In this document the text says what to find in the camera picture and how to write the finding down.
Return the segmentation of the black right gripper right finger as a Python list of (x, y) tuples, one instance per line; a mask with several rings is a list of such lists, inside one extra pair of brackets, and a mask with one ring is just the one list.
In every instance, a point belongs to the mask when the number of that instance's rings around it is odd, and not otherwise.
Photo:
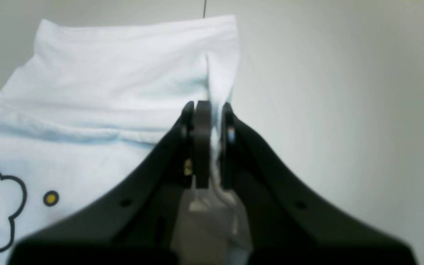
[(353, 218), (309, 188), (226, 103), (222, 188), (245, 208), (248, 265), (415, 265), (407, 243)]

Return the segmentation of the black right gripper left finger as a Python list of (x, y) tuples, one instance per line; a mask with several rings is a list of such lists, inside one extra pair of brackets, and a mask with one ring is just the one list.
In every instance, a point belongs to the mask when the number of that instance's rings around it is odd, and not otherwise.
[(183, 192), (208, 188), (212, 107), (189, 102), (120, 184), (22, 240), (10, 265), (179, 265), (170, 249)]

